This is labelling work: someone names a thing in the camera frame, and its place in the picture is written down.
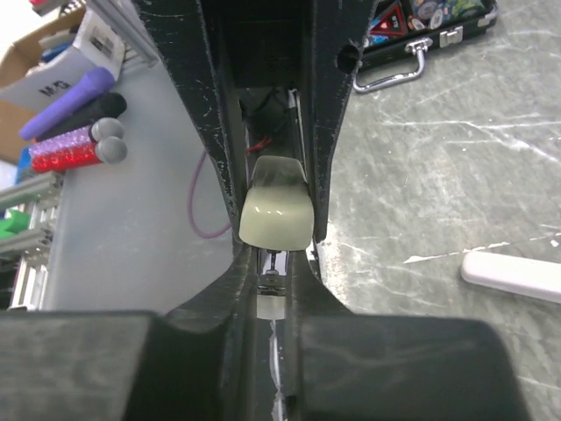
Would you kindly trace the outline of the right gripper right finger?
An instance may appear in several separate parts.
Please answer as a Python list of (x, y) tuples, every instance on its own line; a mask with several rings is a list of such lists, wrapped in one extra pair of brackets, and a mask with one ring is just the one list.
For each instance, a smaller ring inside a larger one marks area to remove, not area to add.
[[(373, 1), (302, 3), (304, 168), (313, 237), (327, 232), (331, 165)], [(286, 320), (290, 420), (527, 420), (507, 350), (488, 324), (355, 314), (290, 262)]]

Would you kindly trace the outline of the white stapler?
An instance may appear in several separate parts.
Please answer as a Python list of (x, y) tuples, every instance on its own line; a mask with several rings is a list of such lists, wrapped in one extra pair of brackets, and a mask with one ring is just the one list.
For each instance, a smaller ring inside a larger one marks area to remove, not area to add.
[(464, 281), (560, 303), (560, 264), (499, 253), (470, 252), (460, 266)]

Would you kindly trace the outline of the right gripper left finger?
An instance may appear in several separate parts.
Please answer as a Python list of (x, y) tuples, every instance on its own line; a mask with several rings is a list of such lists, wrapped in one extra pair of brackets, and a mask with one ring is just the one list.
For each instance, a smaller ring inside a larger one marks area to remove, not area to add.
[(132, 140), (113, 168), (65, 175), (44, 302), (1, 316), (4, 420), (232, 420), (241, 404), (252, 252), (205, 289), (187, 263), (188, 154), (201, 141), (230, 221), (245, 198), (244, 127), (217, 10), (139, 1), (124, 79)]

